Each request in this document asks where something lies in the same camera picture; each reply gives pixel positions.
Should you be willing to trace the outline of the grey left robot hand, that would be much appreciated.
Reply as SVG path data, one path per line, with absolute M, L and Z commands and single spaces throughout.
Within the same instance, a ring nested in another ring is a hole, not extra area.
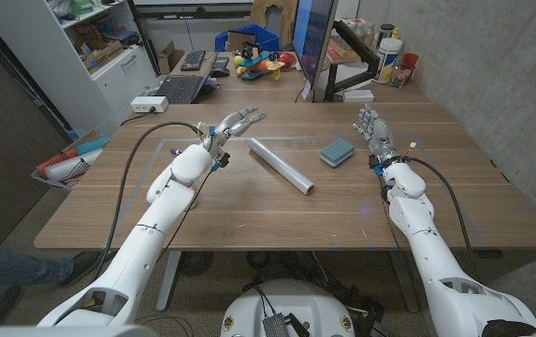
M 200 145 L 212 158 L 216 157 L 231 137 L 243 135 L 251 125 L 267 118 L 266 113 L 257 111 L 258 107 L 250 106 L 227 115 L 215 126 L 212 134 L 201 139 Z

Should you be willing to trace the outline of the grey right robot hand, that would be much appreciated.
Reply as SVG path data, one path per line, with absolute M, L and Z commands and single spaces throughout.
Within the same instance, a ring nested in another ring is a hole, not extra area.
M 365 139 L 379 163 L 398 156 L 393 134 L 376 109 L 365 104 L 358 118 L 360 124 L 353 123 L 353 129 Z

